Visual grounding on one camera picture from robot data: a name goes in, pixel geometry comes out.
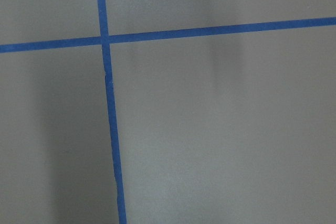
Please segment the blue tape line crossing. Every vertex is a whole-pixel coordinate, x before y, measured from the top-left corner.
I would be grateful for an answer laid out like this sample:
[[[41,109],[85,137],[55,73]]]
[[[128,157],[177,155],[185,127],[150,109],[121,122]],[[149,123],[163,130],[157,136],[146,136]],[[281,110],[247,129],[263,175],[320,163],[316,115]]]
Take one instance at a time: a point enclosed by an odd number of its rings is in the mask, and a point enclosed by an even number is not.
[[[111,138],[112,161],[115,183],[117,187],[117,208],[119,223],[127,223],[127,215],[124,200],[122,166],[120,157],[119,135],[117,125],[116,104],[113,86],[113,71],[111,62],[111,48],[109,42],[108,18],[106,0],[97,0],[99,27],[101,37],[102,60],[105,72],[105,86],[108,108],[108,119]]]

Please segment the blue tape line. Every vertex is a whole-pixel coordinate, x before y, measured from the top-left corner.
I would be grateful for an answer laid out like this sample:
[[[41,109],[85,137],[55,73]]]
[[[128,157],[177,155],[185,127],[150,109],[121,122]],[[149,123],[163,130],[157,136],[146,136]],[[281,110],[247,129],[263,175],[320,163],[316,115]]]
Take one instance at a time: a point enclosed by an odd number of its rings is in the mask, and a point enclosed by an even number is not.
[[[334,25],[335,25],[335,17],[325,17],[325,18],[313,18],[313,19],[286,20],[278,22],[251,23],[251,24],[110,35],[107,38],[107,42],[110,44],[120,44],[126,42],[201,37],[212,35],[225,35],[225,34],[257,32],[257,31],[310,28],[310,27],[322,27],[322,26],[334,26]],[[61,40],[25,42],[18,44],[6,44],[1,45],[1,53],[94,46],[101,44],[101,42],[102,39],[101,37],[98,36],[98,37],[83,37],[83,38],[71,38]]]

